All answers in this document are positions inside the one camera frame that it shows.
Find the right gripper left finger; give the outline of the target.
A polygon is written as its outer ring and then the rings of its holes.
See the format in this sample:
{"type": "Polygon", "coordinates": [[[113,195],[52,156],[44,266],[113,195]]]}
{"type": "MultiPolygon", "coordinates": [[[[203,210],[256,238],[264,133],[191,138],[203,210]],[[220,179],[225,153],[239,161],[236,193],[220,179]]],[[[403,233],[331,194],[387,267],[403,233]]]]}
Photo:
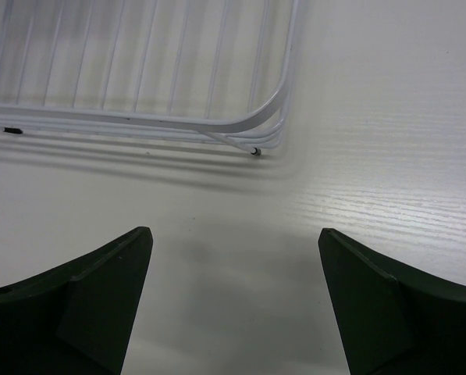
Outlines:
{"type": "Polygon", "coordinates": [[[0,287],[0,374],[120,374],[152,246],[136,227],[0,287]]]}

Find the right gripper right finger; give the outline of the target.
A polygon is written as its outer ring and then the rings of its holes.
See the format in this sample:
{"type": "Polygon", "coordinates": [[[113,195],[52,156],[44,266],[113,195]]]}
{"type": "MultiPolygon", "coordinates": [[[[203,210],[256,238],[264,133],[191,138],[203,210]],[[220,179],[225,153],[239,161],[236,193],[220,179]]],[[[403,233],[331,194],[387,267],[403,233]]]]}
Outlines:
{"type": "Polygon", "coordinates": [[[352,374],[466,374],[466,286],[332,228],[318,248],[352,374]]]}

